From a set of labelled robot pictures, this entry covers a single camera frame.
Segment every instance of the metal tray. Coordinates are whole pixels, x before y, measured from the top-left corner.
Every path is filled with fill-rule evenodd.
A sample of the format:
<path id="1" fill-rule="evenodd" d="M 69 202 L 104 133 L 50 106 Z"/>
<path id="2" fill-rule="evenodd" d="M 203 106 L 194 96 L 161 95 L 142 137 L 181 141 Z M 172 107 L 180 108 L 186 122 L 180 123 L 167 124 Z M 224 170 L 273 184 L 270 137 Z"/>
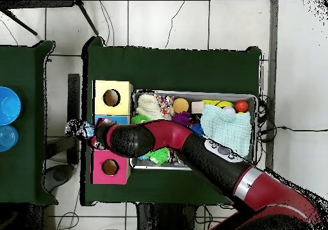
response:
<path id="1" fill-rule="evenodd" d="M 131 116 L 136 114 L 136 108 L 138 106 L 138 98 L 142 94 L 158 94 L 158 95 L 173 95 L 174 98 L 185 98 L 189 103 L 194 101 L 207 100 L 220 100 L 229 101 L 235 103 L 239 100 L 245 100 L 249 104 L 247 111 L 250 112 L 250 123 L 252 125 L 252 134 L 250 136 L 250 149 L 249 154 L 245 158 L 248 161 L 254 161 L 257 151 L 256 134 L 258 132 L 258 98 L 255 95 L 250 94 L 213 94 L 205 92 L 173 92 L 164 90 L 135 90 L 131 96 Z M 162 169 L 162 170 L 191 170 L 184 164 L 178 163 L 164 163 L 157 165 L 150 160 L 138 160 L 137 158 L 130 159 L 130 165 L 134 168 L 142 169 Z"/>

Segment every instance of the blue plastic bowl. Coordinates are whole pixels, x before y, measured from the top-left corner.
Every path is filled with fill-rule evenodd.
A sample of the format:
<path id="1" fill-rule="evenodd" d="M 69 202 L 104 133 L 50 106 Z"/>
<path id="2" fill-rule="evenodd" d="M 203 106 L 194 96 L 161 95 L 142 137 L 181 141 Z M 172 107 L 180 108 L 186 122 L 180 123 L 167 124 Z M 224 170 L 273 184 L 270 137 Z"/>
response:
<path id="1" fill-rule="evenodd" d="M 0 126 L 0 152 L 12 148 L 18 140 L 17 130 L 12 126 Z"/>
<path id="2" fill-rule="evenodd" d="M 0 86 L 0 126 L 11 124 L 21 112 L 18 95 L 5 86 Z"/>

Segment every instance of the pink cube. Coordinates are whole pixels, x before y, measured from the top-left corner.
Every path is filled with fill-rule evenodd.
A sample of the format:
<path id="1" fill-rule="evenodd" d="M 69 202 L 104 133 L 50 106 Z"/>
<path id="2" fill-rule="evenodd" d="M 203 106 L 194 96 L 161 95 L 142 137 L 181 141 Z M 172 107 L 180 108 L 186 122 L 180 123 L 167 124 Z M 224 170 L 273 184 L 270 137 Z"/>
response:
<path id="1" fill-rule="evenodd" d="M 105 173 L 103 164 L 106 160 L 113 160 L 118 165 L 118 170 L 114 175 Z M 129 159 L 118 156 L 109 150 L 94 150 L 94 165 L 92 166 L 90 163 L 90 170 L 92 167 L 90 184 L 125 185 L 130 175 Z"/>

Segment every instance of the dark green tablecloth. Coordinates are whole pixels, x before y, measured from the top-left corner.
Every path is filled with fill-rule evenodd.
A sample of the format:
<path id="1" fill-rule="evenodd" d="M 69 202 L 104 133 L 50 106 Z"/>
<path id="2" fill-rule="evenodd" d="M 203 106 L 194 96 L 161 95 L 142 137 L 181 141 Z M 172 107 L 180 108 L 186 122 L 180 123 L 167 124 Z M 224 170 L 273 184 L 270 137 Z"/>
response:
<path id="1" fill-rule="evenodd" d="M 52 41 L 34 47 L 0 46 L 0 86 L 14 90 L 22 102 L 12 123 L 17 144 L 0 152 L 0 202 L 53 204 L 42 186 L 44 145 L 44 68 Z"/>
<path id="2" fill-rule="evenodd" d="M 259 92 L 261 51 L 187 51 L 141 47 L 103 47 L 100 37 L 83 48 L 82 114 L 92 121 L 92 80 L 129 81 L 134 89 L 253 94 Z M 86 203 L 171 202 L 190 204 L 227 203 L 205 180 L 192 171 L 132 169 L 127 185 L 91 185 L 90 149 L 86 149 L 86 172 L 81 194 Z"/>

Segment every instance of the white ball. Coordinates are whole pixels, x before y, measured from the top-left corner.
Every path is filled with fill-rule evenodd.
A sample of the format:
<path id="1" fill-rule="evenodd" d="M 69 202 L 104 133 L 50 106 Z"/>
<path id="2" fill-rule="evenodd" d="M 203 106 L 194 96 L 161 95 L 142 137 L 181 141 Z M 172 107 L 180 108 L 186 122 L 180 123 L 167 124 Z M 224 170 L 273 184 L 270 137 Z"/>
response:
<path id="1" fill-rule="evenodd" d="M 232 108 L 230 106 L 225 106 L 223 108 L 223 110 L 225 110 L 225 112 L 228 113 L 229 115 L 234 115 L 236 113 L 236 111 L 234 110 L 234 108 Z"/>

